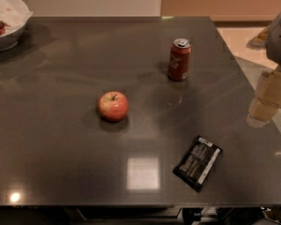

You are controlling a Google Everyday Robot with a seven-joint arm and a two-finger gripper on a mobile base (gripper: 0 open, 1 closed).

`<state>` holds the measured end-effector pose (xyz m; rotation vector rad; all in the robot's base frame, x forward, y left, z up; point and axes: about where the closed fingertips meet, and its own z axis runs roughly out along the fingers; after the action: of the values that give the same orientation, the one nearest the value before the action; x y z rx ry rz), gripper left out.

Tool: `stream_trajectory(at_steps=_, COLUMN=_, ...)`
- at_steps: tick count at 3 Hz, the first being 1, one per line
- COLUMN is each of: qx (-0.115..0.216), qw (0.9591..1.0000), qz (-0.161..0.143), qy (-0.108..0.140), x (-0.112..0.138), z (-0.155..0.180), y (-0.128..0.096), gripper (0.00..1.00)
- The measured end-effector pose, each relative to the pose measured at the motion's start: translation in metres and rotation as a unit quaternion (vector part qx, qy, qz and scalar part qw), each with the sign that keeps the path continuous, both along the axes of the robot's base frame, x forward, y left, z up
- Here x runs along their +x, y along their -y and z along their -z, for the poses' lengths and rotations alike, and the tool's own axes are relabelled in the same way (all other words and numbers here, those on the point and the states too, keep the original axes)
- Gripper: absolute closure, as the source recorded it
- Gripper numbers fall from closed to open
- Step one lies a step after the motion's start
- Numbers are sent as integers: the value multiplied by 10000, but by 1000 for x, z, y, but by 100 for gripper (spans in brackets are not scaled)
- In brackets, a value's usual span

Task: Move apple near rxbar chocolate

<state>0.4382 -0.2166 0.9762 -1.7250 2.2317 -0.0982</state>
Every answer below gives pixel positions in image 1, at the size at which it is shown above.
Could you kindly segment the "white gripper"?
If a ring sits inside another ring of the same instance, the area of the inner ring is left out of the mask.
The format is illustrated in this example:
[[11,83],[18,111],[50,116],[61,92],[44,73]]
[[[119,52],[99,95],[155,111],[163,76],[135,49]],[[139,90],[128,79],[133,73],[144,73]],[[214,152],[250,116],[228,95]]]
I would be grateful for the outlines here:
[[269,60],[280,65],[272,71],[263,71],[259,76],[246,118],[252,128],[267,125],[281,109],[281,11],[270,25],[266,54]]

